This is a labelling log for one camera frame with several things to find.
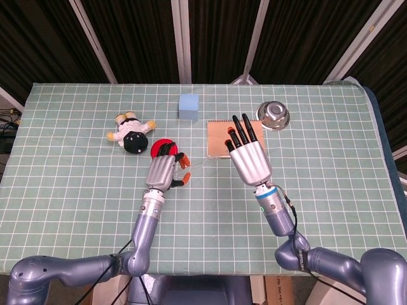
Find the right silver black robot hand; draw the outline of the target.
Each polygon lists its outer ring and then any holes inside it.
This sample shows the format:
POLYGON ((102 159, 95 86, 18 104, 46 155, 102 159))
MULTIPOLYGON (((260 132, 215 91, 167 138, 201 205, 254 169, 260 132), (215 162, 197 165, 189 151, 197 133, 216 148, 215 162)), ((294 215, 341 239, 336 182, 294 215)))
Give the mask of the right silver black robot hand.
POLYGON ((266 184, 272 176, 272 168, 251 121, 246 113, 242 114, 244 126, 236 115, 232 121, 234 127, 228 127, 229 138, 224 144, 240 178, 248 186, 266 184))

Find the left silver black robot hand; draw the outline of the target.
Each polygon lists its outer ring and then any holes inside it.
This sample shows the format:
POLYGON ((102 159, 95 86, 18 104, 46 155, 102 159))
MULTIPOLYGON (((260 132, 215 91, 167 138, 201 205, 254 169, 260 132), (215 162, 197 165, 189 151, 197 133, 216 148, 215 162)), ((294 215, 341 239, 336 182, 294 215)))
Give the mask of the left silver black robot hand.
POLYGON ((187 155, 179 152, 177 145, 172 140, 162 139, 152 147, 152 161, 146 178, 148 189, 157 189, 163 193, 170 188, 186 185, 191 177, 187 172, 181 180, 174 178, 176 165, 179 163, 182 169, 191 165, 187 155))

